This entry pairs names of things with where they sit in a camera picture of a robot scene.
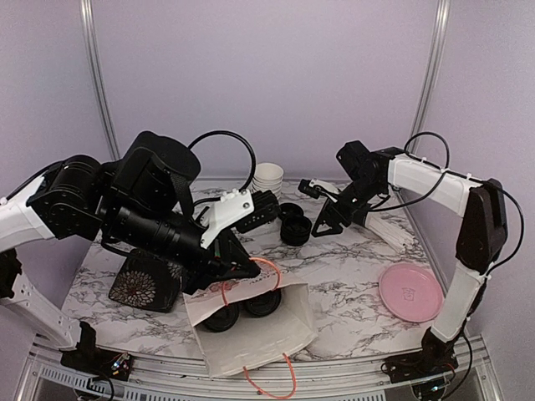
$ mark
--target marble table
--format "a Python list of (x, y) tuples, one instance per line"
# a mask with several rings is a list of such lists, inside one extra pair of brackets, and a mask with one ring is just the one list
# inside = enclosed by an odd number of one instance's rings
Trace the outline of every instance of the marble table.
[[(195, 183), (194, 196), (218, 195), (222, 188), (237, 186), (231, 181), (201, 181)], [(284, 183), (280, 201), (298, 203), (311, 220), (324, 203), (299, 193), (295, 182)], [(392, 199), (388, 205), (396, 202)], [(382, 218), (414, 235), (403, 210), (383, 213)], [(394, 263), (410, 261), (431, 270), (417, 240), (410, 249), (397, 253), (372, 232), (352, 225), (341, 235), (311, 238), (304, 246), (289, 247), (281, 242), (279, 230), (277, 219), (239, 237), (252, 256), (274, 261), (309, 284), (318, 339), (293, 355), (294, 360), (355, 358), (420, 346), (430, 323), (403, 322), (393, 316), (381, 302), (378, 288), (381, 272)], [(89, 322), (101, 346), (200, 359), (181, 297), (170, 313), (145, 312), (108, 298), (123, 261), (98, 243), (92, 244), (63, 310)]]

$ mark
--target stack of white cups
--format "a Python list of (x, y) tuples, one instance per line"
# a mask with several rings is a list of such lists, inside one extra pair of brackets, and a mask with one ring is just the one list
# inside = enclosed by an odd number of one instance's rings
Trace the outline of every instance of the stack of white cups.
[(252, 178), (252, 192), (270, 190), (279, 199), (283, 188), (284, 170), (280, 165), (260, 163)]

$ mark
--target floral pattern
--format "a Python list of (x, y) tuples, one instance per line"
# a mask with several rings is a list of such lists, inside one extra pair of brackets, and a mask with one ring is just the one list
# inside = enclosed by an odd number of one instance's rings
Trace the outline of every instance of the floral pattern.
[(182, 267), (180, 265), (177, 265), (176, 263), (169, 263), (167, 268), (169, 269), (171, 277), (173, 277), (175, 280), (178, 280), (181, 277)]
[(110, 298), (132, 307), (145, 307), (154, 301), (155, 294), (156, 285), (147, 273), (123, 272), (117, 275)]

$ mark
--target black cable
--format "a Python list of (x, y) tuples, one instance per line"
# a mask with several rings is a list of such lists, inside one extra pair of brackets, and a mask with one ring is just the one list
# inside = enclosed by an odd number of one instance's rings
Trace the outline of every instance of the black cable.
[(444, 171), (441, 174), (441, 177), (438, 179), (438, 181), (433, 185), (433, 187), (426, 194), (422, 195), (420, 198), (417, 198), (417, 199), (414, 199), (414, 200), (410, 200), (410, 201), (408, 201), (406, 203), (402, 203), (401, 205), (384, 207), (382, 209), (375, 209), (375, 208), (372, 207), (371, 209), (364, 209), (364, 211), (368, 211), (368, 212), (394, 211), (396, 209), (401, 209), (402, 207), (411, 206), (411, 205), (414, 205), (415, 203), (421, 202), (425, 198), (428, 198), (429, 196), (431, 196), (431, 194), (433, 192), (435, 192), (436, 188), (438, 188), (438, 185), (440, 185), (442, 180), (444, 180), (444, 177), (446, 177), (446, 174), (447, 174), (447, 171)]
[(489, 275), (492, 272), (494, 272), (498, 267), (504, 265), (505, 263), (507, 263), (508, 261), (513, 259), (513, 257), (518, 253), (518, 251), (520, 250), (520, 247), (522, 246), (522, 243), (524, 241), (524, 233), (526, 231), (526, 222), (524, 220), (524, 213), (522, 211), (522, 207), (520, 206), (518, 201), (514, 198), (514, 196), (512, 196), (509, 192), (507, 192), (503, 188), (501, 188), (501, 187), (499, 187), (497, 185), (494, 185), (494, 184), (492, 184), (490, 182), (476, 180), (474, 178), (469, 178), (469, 180), (477, 182), (477, 183), (480, 183), (480, 184), (483, 184), (483, 185), (489, 185), (493, 189), (498, 190), (499, 192), (504, 194), (504, 196), (506, 196), (516, 206), (517, 211), (518, 211), (518, 216), (520, 218), (520, 235), (518, 237), (517, 246), (515, 246), (515, 249), (511, 252), (511, 254), (508, 257), (506, 257), (503, 260), (499, 261), (496, 265), (494, 265), (493, 267), (491, 267), (489, 269), (489, 271), (487, 272), (487, 275)]
[(30, 182), (35, 180), (37, 177), (39, 177), (42, 173), (44, 173), (46, 170), (48, 170), (50, 167), (52, 167), (55, 164), (62, 163), (61, 161), (54, 161), (53, 163), (47, 165), (46, 167), (43, 167), (41, 170), (39, 170), (37, 173), (34, 173), (31, 177), (29, 177), (27, 180), (25, 180), (21, 185), (19, 185), (11, 194), (6, 196), (6, 199), (9, 201), (11, 198), (13, 198), (18, 192), (20, 192), (26, 185), (28, 185)]
[(448, 399), (449, 397), (451, 397), (453, 395), (453, 393), (455, 391), (457, 391), (459, 389), (460, 386), (462, 386), (462, 384), (468, 379), (468, 376), (470, 375), (470, 371), (471, 371), (471, 366), (472, 366), (472, 364), (474, 362), (474, 351), (471, 348), (470, 341), (468, 341), (468, 338), (466, 337), (466, 334), (465, 334), (464, 331), (461, 333), (461, 335), (465, 339), (466, 345), (468, 346), (468, 349), (470, 350), (470, 362), (468, 363), (468, 369), (466, 370), (466, 373), (463, 376), (463, 378), (461, 379), (461, 381), (448, 394), (446, 394), (444, 397), (442, 397), (442, 399)]
[[(439, 135), (435, 132), (430, 132), (430, 131), (424, 131), (424, 132), (420, 132), (412, 137), (409, 138), (409, 140), (407, 140), (405, 142), (405, 146), (403, 147), (403, 151), (405, 152), (405, 154), (407, 156), (409, 156), (411, 159), (414, 159), (414, 160), (417, 160), (417, 161), (420, 161), (420, 162), (423, 162), (427, 165), (431, 165), (433, 167), (435, 167), (436, 169), (438, 170), (443, 170), (439, 165), (436, 165), (435, 163), (431, 163), (430, 161), (427, 161), (427, 160), (423, 160), (423, 159), (420, 159), (414, 155), (412, 155), (410, 152), (409, 152), (409, 145), (410, 143), (415, 140), (416, 138), (420, 138), (421, 136), (433, 136), (435, 138), (438, 138), (439, 140), (441, 140), (442, 144), (444, 145), (444, 149), (446, 150), (446, 164), (444, 166), (445, 169), (447, 169), (449, 166), (450, 166), (450, 146), (448, 145), (447, 141), (444, 139), (444, 137), (442, 135)], [(403, 203), (401, 205), (396, 205), (396, 206), (390, 206), (390, 207), (385, 207), (383, 209), (378, 209), (379, 206), (383, 205), (384, 202), (379, 202), (377, 205), (375, 206), (372, 206), (371, 208), (369, 209), (366, 209), (364, 211), (368, 211), (368, 212), (380, 212), (380, 211), (395, 211), (396, 209), (401, 209), (402, 207), (406, 207), (406, 206), (411, 206), (411, 205), (414, 205), (418, 202), (421, 202), (422, 200), (424, 200), (425, 198), (428, 198), (429, 196), (431, 196), (431, 194), (433, 192), (435, 192), (436, 188), (438, 188), (438, 185), (441, 184), (442, 180), (444, 180), (444, 177), (446, 176), (446, 171), (444, 171), (442, 174), (441, 174), (441, 177), (438, 179), (438, 181), (436, 182), (435, 185), (433, 185), (433, 187), (429, 190), (429, 192), (427, 192), (425, 195), (421, 196), (420, 198), (417, 198), (417, 199), (414, 199), (414, 200), (410, 200), (406, 203)]]
[[(188, 145), (187, 149), (191, 150), (193, 148), (193, 146), (197, 145), (203, 139), (209, 138), (211, 136), (217, 136), (217, 135), (230, 136), (230, 137), (242, 142), (243, 145), (247, 148), (247, 151), (249, 152), (249, 155), (251, 156), (251, 169), (249, 170), (249, 175), (247, 176), (247, 179), (246, 179), (245, 183), (240, 188), (240, 190), (245, 190), (251, 184), (252, 178), (254, 177), (254, 173), (255, 173), (256, 168), (257, 168), (257, 157), (254, 154), (254, 150), (252, 149), (251, 144), (249, 144), (249, 142), (247, 142), (247, 140), (245, 138), (243, 138), (241, 135), (239, 135), (239, 134), (237, 134), (235, 132), (232, 132), (232, 131), (225, 131), (225, 130), (216, 130), (216, 131), (206, 132), (205, 134), (195, 138), (193, 140), (193, 142), (191, 142)], [(195, 202), (193, 202), (193, 208), (195, 209), (195, 207), (199, 206), (202, 203), (216, 202), (218, 200), (219, 200), (218, 197), (208, 197), (208, 198), (199, 199), (199, 200), (196, 200)], [(197, 221), (194, 218), (191, 218), (191, 222), (195, 226), (197, 226), (198, 228), (200, 228), (202, 230), (206, 229), (206, 227), (204, 227), (199, 221)]]
[(329, 196), (332, 196), (334, 199), (339, 199), (339, 194), (335, 194), (334, 192), (331, 192), (330, 190), (326, 190), (325, 188), (319, 186), (319, 185), (316, 185), (316, 187), (314, 188), (317, 192), (320, 192), (321, 194), (329, 197)]
[(114, 399), (115, 399), (115, 386), (114, 386), (113, 382), (111, 381), (111, 378), (107, 374), (102, 372), (101, 370), (98, 370), (98, 369), (90, 369), (90, 370), (91, 370), (91, 373), (98, 375), (97, 378), (92, 378), (91, 379), (93, 382), (99, 382), (99, 381), (102, 381), (102, 380), (105, 380), (105, 381), (108, 382), (108, 384), (110, 385), (110, 397), (108, 398), (108, 401), (114, 401)]
[(446, 373), (444, 373), (444, 376), (443, 376), (444, 377), (444, 384), (442, 384), (440, 387), (432, 388), (430, 391), (426, 391), (425, 393), (420, 393), (419, 394), (420, 396), (426, 397), (426, 396), (431, 395), (433, 393), (436, 393), (437, 391), (442, 390), (442, 389), (445, 389), (444, 391), (446, 391), (448, 386), (453, 383), (453, 381), (457, 377), (457, 373), (455, 372), (455, 369), (449, 363), (447, 365), (442, 365), (442, 366), (446, 366), (447, 368), (450, 369), (450, 372), (452, 373), (451, 379), (446, 379)]
[(209, 138), (211, 136), (216, 136), (216, 135), (230, 136), (242, 142), (243, 145), (247, 148), (247, 151), (249, 152), (249, 155), (251, 156), (251, 169), (249, 170), (249, 176), (247, 177), (245, 183), (242, 185), (242, 188), (240, 188), (240, 190), (245, 190), (251, 184), (252, 178), (254, 177), (254, 173), (257, 168), (257, 157), (254, 154), (254, 150), (252, 149), (251, 144), (249, 144), (249, 142), (247, 142), (247, 140), (243, 138), (241, 135), (236, 134), (235, 132), (232, 132), (232, 131), (225, 131), (225, 130), (206, 132), (205, 134), (195, 138), (193, 142), (191, 142), (188, 145), (187, 149), (191, 150), (193, 146), (197, 145), (203, 139)]
[(388, 202), (388, 200), (391, 198), (390, 195), (384, 197), (384, 198), (381, 198), (380, 202), (376, 203), (375, 205), (371, 206), (370, 209), (373, 210), (373, 209), (377, 209), (378, 207), (381, 207), (382, 205), (384, 205), (386, 202)]
[(435, 163), (431, 163), (430, 161), (419, 159), (418, 157), (412, 155), (409, 152), (410, 143), (413, 140), (415, 140), (417, 138), (420, 138), (421, 136), (433, 136), (435, 138), (438, 138), (442, 142), (442, 144), (444, 145), (444, 148), (446, 149), (446, 164), (444, 165), (444, 168), (447, 169), (450, 166), (450, 146), (448, 145), (448, 143), (444, 139), (444, 137), (442, 135), (437, 134), (436, 132), (423, 131), (423, 132), (420, 132), (420, 133), (418, 133), (418, 134), (416, 134), (414, 136), (411, 136), (409, 138), (409, 140), (407, 140), (405, 142), (405, 146), (403, 147), (403, 151), (405, 152), (405, 154), (408, 155), (411, 159), (418, 160), (418, 161), (423, 161), (424, 163), (426, 163), (428, 165), (432, 165), (433, 167), (441, 170), (440, 166), (436, 165)]

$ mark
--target white bracket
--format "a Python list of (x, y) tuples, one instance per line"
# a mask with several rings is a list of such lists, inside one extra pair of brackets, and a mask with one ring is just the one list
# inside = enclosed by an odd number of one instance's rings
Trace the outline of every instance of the white bracket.
[(476, 299), (485, 276), (457, 261), (455, 275), (441, 312), (436, 317), (431, 332), (442, 342), (453, 340), (460, 332), (466, 315)]
[(215, 202), (210, 210), (201, 218), (201, 224), (207, 226), (201, 238), (201, 246), (207, 249), (219, 233), (233, 225), (243, 217), (254, 212), (254, 204), (249, 190), (232, 190)]
[(12, 291), (13, 298), (0, 299), (0, 306), (26, 318), (39, 334), (46, 336), (61, 351), (73, 351), (80, 340), (80, 322), (65, 313), (43, 296), (28, 276), (17, 275)]
[[(330, 192), (330, 193), (336, 194), (336, 195), (340, 193), (340, 190), (336, 186), (331, 184), (330, 182), (321, 181), (321, 180), (318, 180), (318, 179), (315, 179), (315, 178), (310, 180), (310, 185), (309, 186), (311, 186), (312, 188), (318, 186), (320, 188), (323, 188), (327, 192)], [(329, 194), (323, 193), (323, 195), (327, 196), (332, 202), (337, 202), (338, 201), (335, 197), (333, 197), (333, 196), (331, 196)]]
[(26, 242), (54, 238), (37, 213), (26, 206), (28, 198), (37, 192), (43, 179), (43, 175), (37, 177), (10, 200), (0, 199), (0, 252)]

